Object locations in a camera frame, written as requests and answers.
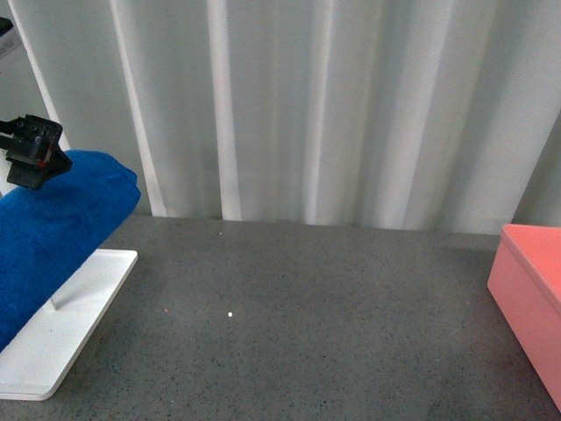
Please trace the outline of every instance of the white board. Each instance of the white board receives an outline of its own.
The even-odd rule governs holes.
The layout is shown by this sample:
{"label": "white board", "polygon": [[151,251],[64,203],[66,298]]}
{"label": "white board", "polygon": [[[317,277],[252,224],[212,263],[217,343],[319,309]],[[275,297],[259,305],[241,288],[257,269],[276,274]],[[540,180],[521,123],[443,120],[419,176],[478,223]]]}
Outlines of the white board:
{"label": "white board", "polygon": [[96,250],[0,353],[0,399],[42,401],[60,386],[138,258]]}

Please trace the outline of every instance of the white backdrop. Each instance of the white backdrop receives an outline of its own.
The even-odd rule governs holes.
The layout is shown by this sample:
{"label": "white backdrop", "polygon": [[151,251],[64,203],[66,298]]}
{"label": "white backdrop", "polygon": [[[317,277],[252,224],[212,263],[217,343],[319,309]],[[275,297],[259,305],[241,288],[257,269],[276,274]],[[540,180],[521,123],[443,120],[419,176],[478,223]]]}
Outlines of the white backdrop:
{"label": "white backdrop", "polygon": [[69,147],[114,155],[139,175],[139,213],[561,225],[558,0],[0,0],[0,15],[30,57],[0,75],[0,118],[50,116]]}

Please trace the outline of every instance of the speckled surface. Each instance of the speckled surface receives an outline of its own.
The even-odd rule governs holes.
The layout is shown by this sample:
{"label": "speckled surface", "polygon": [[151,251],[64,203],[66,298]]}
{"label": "speckled surface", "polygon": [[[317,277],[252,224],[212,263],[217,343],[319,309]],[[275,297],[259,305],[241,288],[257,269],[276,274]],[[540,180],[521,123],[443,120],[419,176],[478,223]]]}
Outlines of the speckled surface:
{"label": "speckled surface", "polygon": [[67,379],[0,419],[561,419],[486,289],[498,241],[132,217]]}

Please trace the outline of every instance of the blue cloth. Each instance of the blue cloth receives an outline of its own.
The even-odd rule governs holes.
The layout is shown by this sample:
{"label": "blue cloth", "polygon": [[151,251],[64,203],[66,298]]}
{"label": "blue cloth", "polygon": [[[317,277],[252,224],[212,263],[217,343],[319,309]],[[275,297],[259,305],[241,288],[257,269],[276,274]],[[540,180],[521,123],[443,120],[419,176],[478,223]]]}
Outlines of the blue cloth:
{"label": "blue cloth", "polygon": [[137,176],[108,154],[67,155],[67,173],[0,199],[0,352],[140,199]]}

